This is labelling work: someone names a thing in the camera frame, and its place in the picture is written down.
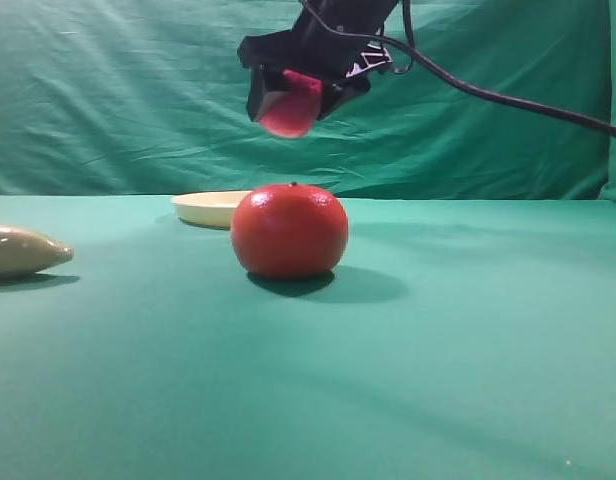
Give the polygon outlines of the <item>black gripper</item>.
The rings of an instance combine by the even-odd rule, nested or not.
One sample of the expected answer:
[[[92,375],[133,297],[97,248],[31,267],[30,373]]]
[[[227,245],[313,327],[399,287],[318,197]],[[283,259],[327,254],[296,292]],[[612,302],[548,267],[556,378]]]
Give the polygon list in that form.
[[[238,57],[243,67],[254,67],[249,119],[259,122],[288,93],[285,70],[319,80],[317,120],[366,95],[371,82],[361,74],[384,71],[392,63],[386,47],[370,37],[380,33],[396,6],[396,0],[306,1],[292,28],[245,37]]]

